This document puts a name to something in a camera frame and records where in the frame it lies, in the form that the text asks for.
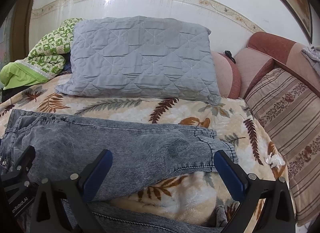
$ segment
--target green patterned blanket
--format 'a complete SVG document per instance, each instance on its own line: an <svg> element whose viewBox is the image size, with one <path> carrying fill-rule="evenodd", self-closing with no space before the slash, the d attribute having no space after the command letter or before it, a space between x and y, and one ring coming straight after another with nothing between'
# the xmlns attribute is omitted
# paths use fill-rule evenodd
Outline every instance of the green patterned blanket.
<svg viewBox="0 0 320 233"><path fill-rule="evenodd" d="M60 54L71 51L73 27L81 20L65 20L58 29L45 35L28 57L4 66L0 72L4 89L44 83L57 76L65 65L65 59Z"/></svg>

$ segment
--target gray denim jeans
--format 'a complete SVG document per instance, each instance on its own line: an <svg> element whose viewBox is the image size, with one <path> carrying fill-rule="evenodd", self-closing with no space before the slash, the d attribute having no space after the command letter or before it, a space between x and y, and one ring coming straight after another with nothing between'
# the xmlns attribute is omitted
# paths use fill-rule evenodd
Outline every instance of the gray denim jeans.
<svg viewBox="0 0 320 233"><path fill-rule="evenodd" d="M216 233L222 228L190 225L108 204L108 200L128 196L165 178L194 171L215 172L213 156L218 150L238 163L234 147L215 136L215 131L195 126L13 110L0 146L0 173L11 171L28 145L36 150L28 177L37 183L44 177L63 180L80 173L101 150L109 149L113 165L94 201L88 203L106 232ZM67 203L65 208L75 224Z"/></svg>

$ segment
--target pillow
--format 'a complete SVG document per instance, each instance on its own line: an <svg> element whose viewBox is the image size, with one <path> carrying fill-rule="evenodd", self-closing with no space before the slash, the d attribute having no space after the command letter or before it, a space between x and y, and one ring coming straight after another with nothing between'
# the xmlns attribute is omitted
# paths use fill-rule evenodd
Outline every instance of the pillow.
<svg viewBox="0 0 320 233"><path fill-rule="evenodd" d="M83 20L74 28L72 78L57 92L220 102L211 31L143 16Z"/></svg>
<svg viewBox="0 0 320 233"><path fill-rule="evenodd" d="M211 55L216 69L220 95L238 99L241 81L237 66L226 55L214 51L211 51Z"/></svg>
<svg viewBox="0 0 320 233"><path fill-rule="evenodd" d="M251 48L240 50L235 60L241 75L242 98L246 98L250 90L274 67L272 57Z"/></svg>
<svg viewBox="0 0 320 233"><path fill-rule="evenodd" d="M256 32L250 37L248 47L273 57L278 66L305 83L320 97L320 78L301 53L304 45L270 33Z"/></svg>
<svg viewBox="0 0 320 233"><path fill-rule="evenodd" d="M245 99L284 157L297 220L320 212L320 98L281 68L265 75Z"/></svg>

